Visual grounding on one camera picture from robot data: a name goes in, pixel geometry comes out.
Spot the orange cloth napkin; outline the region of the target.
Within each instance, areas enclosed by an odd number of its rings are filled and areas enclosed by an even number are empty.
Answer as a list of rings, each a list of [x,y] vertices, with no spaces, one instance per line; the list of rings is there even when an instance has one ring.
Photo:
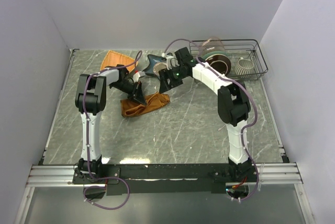
[[[130,99],[123,99],[121,103],[121,115],[123,117],[137,117],[152,111],[163,108],[170,102],[168,94],[154,93],[145,97],[146,105],[132,101]]]

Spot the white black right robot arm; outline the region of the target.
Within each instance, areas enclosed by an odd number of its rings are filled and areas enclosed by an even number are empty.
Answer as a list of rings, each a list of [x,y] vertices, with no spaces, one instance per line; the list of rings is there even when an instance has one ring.
[[[222,176],[243,180],[252,167],[245,129],[251,106],[244,85],[219,73],[205,60],[194,58],[187,48],[177,50],[175,55],[163,53],[162,58],[166,68],[159,71],[159,93],[178,87],[184,78],[191,77],[217,95],[218,115],[226,124],[229,139],[228,165]]]

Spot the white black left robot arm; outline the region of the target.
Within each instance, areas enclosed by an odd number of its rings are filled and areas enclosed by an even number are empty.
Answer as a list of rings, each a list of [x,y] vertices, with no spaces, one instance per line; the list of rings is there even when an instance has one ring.
[[[99,143],[99,124],[107,101],[107,88],[116,88],[135,104],[146,105],[140,81],[129,81],[125,65],[108,66],[93,74],[81,74],[77,84],[75,106],[81,115],[83,149],[78,162],[79,172],[92,183],[104,177]]]

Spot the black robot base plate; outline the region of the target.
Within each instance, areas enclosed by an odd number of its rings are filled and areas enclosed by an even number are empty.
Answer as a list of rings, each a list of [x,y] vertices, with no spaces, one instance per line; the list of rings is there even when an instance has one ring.
[[[254,183],[256,179],[255,168],[249,164],[103,164],[94,178],[75,169],[72,183],[106,186],[108,196],[127,192],[224,194],[228,184]]]

